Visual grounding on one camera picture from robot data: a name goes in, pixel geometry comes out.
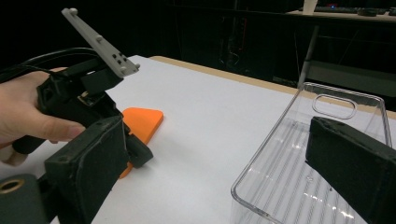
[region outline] hand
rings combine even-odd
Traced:
[[[79,123],[44,115],[37,109],[36,88],[48,77],[44,72],[32,72],[0,84],[0,148],[25,135],[70,141],[85,130]]]

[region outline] transparent tray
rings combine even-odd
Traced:
[[[339,120],[391,147],[384,102],[305,83],[232,187],[232,223],[366,223],[305,163],[310,121]]]

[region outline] orange object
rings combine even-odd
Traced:
[[[147,144],[163,121],[163,112],[160,110],[130,107],[122,111],[123,121],[144,144]],[[124,178],[131,172],[133,166],[128,162],[128,167],[122,172]]]

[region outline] finger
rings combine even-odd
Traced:
[[[50,141],[71,141],[85,130],[81,124],[31,111],[24,119],[22,132]]]

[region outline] white table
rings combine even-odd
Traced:
[[[131,60],[140,71],[109,95],[119,110],[159,109],[164,120],[148,144],[154,159],[116,183],[93,223],[229,223],[231,186],[295,90],[199,66],[191,68],[220,77],[139,56]],[[396,120],[389,124],[396,139]],[[17,169],[3,164],[0,177],[40,176],[42,161],[61,146],[45,143]]]

